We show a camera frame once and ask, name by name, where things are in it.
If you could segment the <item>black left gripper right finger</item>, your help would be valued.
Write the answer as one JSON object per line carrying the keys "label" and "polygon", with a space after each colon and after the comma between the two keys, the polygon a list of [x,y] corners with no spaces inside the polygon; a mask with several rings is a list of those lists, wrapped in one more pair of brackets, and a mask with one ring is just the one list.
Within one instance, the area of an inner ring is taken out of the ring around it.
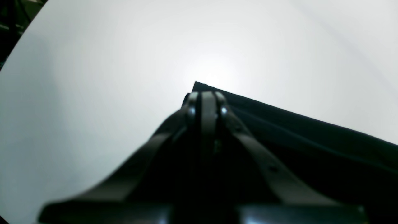
{"label": "black left gripper right finger", "polygon": [[241,224],[366,224],[362,206],[332,200],[292,173],[261,145],[238,119],[226,98],[216,92],[219,116],[227,130],[247,151],[280,204],[244,205],[238,209]]}

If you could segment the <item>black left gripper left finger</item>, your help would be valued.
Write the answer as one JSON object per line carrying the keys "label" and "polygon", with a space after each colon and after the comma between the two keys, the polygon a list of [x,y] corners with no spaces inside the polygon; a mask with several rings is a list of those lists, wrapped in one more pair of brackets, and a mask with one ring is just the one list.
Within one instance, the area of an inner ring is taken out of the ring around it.
{"label": "black left gripper left finger", "polygon": [[169,116],[110,176],[75,198],[47,204],[40,224],[167,224],[172,203],[161,199],[166,187],[158,182],[168,171],[162,154],[195,126],[199,93],[186,95],[182,107]]}

